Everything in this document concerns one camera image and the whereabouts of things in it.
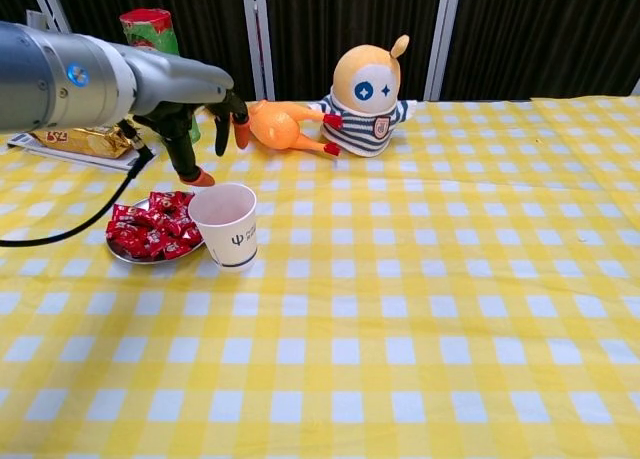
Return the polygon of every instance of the orange rubber chicken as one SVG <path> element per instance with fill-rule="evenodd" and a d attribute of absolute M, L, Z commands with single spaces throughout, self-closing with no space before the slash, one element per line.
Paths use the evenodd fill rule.
<path fill-rule="evenodd" d="M 300 132 L 299 121 L 322 121 L 332 127 L 342 127 L 342 118 L 325 114 L 292 102 L 260 101 L 249 107 L 249 129 L 253 136 L 271 149 L 302 149 L 340 154 L 340 148 L 330 142 L 323 144 Z"/>

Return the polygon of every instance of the paper cup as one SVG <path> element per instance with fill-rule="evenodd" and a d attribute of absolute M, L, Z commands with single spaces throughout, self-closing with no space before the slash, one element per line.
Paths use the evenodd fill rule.
<path fill-rule="evenodd" d="M 196 193 L 189 215 L 207 249 L 225 272 L 249 269 L 256 258 L 256 195 L 247 186 L 216 184 Z"/>

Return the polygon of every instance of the toy eye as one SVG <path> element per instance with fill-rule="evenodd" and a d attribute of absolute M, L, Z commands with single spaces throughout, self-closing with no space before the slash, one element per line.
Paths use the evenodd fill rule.
<path fill-rule="evenodd" d="M 369 81 L 359 82 L 353 89 L 353 93 L 361 101 L 367 101 L 373 96 L 373 86 Z"/>

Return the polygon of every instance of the yellow checkered tablecloth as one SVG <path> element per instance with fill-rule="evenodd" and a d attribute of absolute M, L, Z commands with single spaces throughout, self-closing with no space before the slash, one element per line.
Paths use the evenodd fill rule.
<path fill-rule="evenodd" d="M 420 104 L 337 161 L 218 160 L 200 118 L 200 163 L 258 195 L 257 263 L 130 267 L 105 221 L 1 250 L 0 457 L 640 457 L 639 111 Z M 0 168 L 5 238 L 122 177 Z M 165 153 L 123 201 L 180 188 Z"/>

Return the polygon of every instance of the robotic arm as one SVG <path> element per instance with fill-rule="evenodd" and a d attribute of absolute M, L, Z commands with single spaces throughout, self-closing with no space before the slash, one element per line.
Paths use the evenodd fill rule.
<path fill-rule="evenodd" d="M 222 69 L 151 49 L 0 21 L 0 133 L 117 123 L 139 154 L 109 203 L 84 224 L 50 238 L 0 240 L 0 246 L 57 242 L 86 229 L 109 210 L 153 157 L 123 120 L 128 114 L 163 137 L 183 183 L 213 185 L 213 178 L 197 166 L 189 139 L 193 113 L 203 105 L 216 119 L 219 156 L 226 148 L 231 119 L 238 146 L 246 146 L 247 107 Z"/>

